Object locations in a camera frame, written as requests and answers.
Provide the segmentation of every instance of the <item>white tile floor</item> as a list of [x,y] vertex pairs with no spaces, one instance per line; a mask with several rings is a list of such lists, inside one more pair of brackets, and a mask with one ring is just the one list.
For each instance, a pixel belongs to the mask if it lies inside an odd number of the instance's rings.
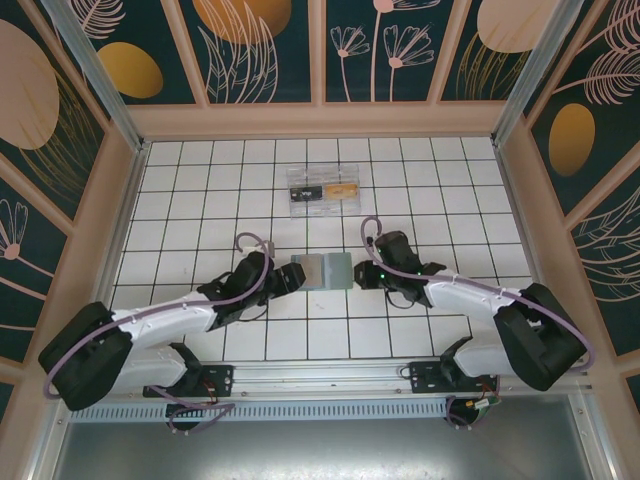
[[[290,219],[286,168],[357,162],[362,212]],[[235,267],[237,232],[292,254],[347,251],[365,260],[359,228],[378,214],[403,230],[421,260],[489,284],[530,282],[516,223],[488,138],[356,138],[155,143],[131,221],[112,308],[178,298]],[[403,298],[392,295],[398,307]],[[251,318],[260,311],[247,312]],[[415,357],[441,354],[473,320],[382,291],[298,292],[259,320],[189,335],[202,361]]]

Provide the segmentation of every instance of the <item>perforated metal strip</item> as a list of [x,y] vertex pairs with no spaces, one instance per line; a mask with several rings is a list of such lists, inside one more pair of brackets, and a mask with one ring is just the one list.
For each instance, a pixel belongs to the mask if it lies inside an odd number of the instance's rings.
[[[444,417],[445,399],[313,402],[236,402],[223,421],[366,420]],[[167,421],[167,404],[113,403],[74,412],[71,423],[153,423]],[[176,421],[207,419],[213,412],[190,412]]]

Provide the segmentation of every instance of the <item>black mounting bracket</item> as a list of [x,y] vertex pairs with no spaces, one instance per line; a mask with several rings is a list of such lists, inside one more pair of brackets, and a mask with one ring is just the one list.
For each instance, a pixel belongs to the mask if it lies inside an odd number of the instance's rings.
[[[167,388],[167,393],[178,398],[196,398],[196,397],[209,397],[209,392],[205,383],[213,384],[215,387],[214,396],[217,398],[224,398],[231,396],[231,390],[233,388],[233,370],[232,365],[203,365],[200,377],[194,388],[186,390],[179,386]],[[149,387],[144,387],[142,396],[147,398],[158,398],[156,392]]]
[[493,390],[498,387],[498,378],[489,375],[475,378],[461,375],[455,383],[452,383],[442,373],[441,365],[440,360],[411,362],[408,365],[411,391],[413,393],[481,393],[483,383]]

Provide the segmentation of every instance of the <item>clear plastic box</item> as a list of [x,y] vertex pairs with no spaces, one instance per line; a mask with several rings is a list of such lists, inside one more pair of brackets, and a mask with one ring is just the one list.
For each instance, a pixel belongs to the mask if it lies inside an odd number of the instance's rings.
[[292,218],[360,214],[357,164],[288,168],[287,184]]

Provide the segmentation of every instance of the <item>robotic arm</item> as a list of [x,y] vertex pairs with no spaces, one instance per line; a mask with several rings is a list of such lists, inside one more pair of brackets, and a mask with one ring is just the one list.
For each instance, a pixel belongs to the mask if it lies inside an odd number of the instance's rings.
[[[265,259],[265,280],[252,294],[211,306],[212,302],[247,292],[260,280]],[[97,336],[70,356],[55,374],[53,384],[69,409],[81,410],[108,393],[128,393],[146,385],[193,390],[202,366],[184,344],[173,342],[185,334],[209,332],[238,321],[246,309],[295,292],[305,281],[302,266],[297,263],[273,267],[266,255],[252,252],[233,273],[225,273],[172,302],[113,312],[101,302],[89,304],[42,351],[40,365],[49,373],[88,334],[134,316],[140,320],[122,323]]]
[[[374,241],[367,238],[367,243],[371,247]],[[586,340],[570,331],[578,332],[543,285],[532,283],[524,290],[491,288],[444,265],[423,265],[399,231],[379,236],[375,247],[383,264],[396,274],[373,260],[362,262],[355,267],[355,280],[363,289],[400,292],[410,302],[467,315],[487,327],[455,342],[442,355],[443,374],[452,384],[461,375],[515,374],[530,387],[546,391],[587,351]],[[564,325],[550,316],[559,316]]]

